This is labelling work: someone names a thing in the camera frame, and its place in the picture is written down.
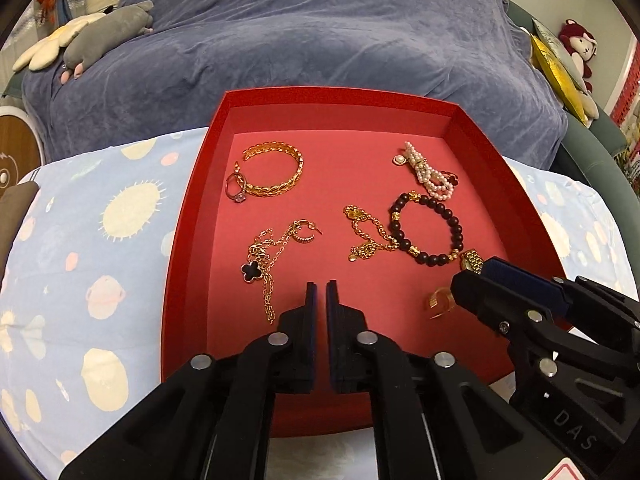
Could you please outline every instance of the beaded bracelet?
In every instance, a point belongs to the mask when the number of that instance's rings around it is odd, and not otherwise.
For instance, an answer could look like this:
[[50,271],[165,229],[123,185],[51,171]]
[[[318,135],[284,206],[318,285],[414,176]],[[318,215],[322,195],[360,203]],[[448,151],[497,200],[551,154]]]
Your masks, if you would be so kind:
[[[433,209],[447,221],[449,229],[451,230],[452,242],[452,250],[449,254],[429,255],[414,246],[411,243],[411,240],[404,236],[404,232],[400,230],[400,212],[407,202],[417,202],[418,204],[425,205],[428,208]],[[434,198],[429,198],[427,195],[420,195],[415,191],[402,193],[402,195],[400,195],[396,202],[391,206],[389,212],[391,214],[391,222],[389,222],[391,236],[398,241],[399,249],[409,253],[419,264],[427,264],[429,267],[446,265],[455,260],[460,251],[464,248],[460,221],[457,217],[453,216],[453,211],[451,209],[446,209],[443,203],[439,203]]]

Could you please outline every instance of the pearl bracelet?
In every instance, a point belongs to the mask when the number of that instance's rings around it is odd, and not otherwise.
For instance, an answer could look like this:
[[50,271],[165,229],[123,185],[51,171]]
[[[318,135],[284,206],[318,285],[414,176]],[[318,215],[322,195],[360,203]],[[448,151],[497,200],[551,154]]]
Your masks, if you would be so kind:
[[454,186],[458,185],[458,178],[453,173],[440,172],[432,168],[422,156],[422,154],[414,148],[410,142],[404,143],[404,155],[396,155],[394,164],[402,166],[409,163],[414,168],[415,176],[418,182],[424,186],[428,195],[432,198],[444,201],[453,195]]

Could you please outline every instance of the red plush doll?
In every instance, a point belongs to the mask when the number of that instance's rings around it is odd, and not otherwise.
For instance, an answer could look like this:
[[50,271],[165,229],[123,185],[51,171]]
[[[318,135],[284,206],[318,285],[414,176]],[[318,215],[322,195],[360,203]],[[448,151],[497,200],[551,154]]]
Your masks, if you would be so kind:
[[[571,59],[574,60],[582,78],[590,78],[591,68],[587,65],[587,61],[596,55],[596,50],[598,49],[598,42],[593,37],[593,34],[588,32],[582,25],[575,23],[574,20],[566,20],[560,31],[559,39],[571,55]],[[589,92],[593,91],[591,83],[588,81],[584,83],[587,85]]]

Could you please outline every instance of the stuffed animal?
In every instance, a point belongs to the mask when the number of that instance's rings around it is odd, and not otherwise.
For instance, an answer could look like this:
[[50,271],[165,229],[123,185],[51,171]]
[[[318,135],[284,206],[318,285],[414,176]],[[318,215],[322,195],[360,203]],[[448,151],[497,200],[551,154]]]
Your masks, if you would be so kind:
[[71,41],[63,54],[65,71],[60,76],[60,82],[65,84],[72,74],[75,79],[79,78],[108,51],[137,36],[152,32],[153,29],[150,27],[153,17],[148,12],[153,6],[154,4],[147,0],[121,7],[101,20],[87,25]]
[[22,53],[14,63],[14,72],[20,72],[27,65],[29,65],[29,70],[34,72],[46,68],[56,60],[60,49],[71,43],[83,28],[104,17],[104,13],[96,12],[88,16],[79,16],[66,25],[57,28],[52,34],[42,38],[38,43]]
[[[571,59],[578,69],[583,79],[591,77],[591,68],[587,62],[596,55],[598,42],[593,34],[587,31],[582,25],[574,22],[574,20],[566,20],[558,36],[567,52],[571,55]],[[593,91],[593,85],[588,81],[584,82],[589,92]]]

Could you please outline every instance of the red box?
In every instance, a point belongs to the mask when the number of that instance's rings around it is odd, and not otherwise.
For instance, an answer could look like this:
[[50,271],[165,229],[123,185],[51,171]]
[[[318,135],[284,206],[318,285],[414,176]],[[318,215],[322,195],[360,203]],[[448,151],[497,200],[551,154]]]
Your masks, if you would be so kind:
[[[272,198],[244,203],[224,193],[242,150],[277,140],[304,157],[298,184]],[[428,297],[449,286],[460,270],[418,266],[401,251],[379,251],[348,261],[363,242],[342,209],[364,208],[383,224],[403,192],[420,191],[410,167],[392,164],[408,140],[436,169],[459,176],[447,201],[464,228],[465,249],[497,255],[540,276],[563,276],[549,236],[526,193],[491,142],[463,110],[429,98],[347,88],[263,88],[228,92],[216,112],[184,197],[169,264],[162,320],[161,369],[166,378],[199,352],[216,358],[242,351],[276,325],[268,325],[262,283],[246,284],[239,270],[254,237],[274,229],[280,237],[295,219],[322,230],[312,243],[290,242],[274,265],[276,315],[304,303],[308,281],[319,285],[316,389],[309,396],[278,396],[273,436],[331,433],[370,424],[366,395],[337,396],[328,380],[324,285],[336,279],[343,304],[363,310],[372,330],[405,351],[452,352],[486,382],[512,370],[506,341],[456,307],[431,319]],[[295,161],[265,153],[242,162],[254,185],[289,179]],[[375,228],[361,228],[377,238]],[[449,231],[439,215],[416,204],[402,212],[407,237],[428,253],[449,251]]]

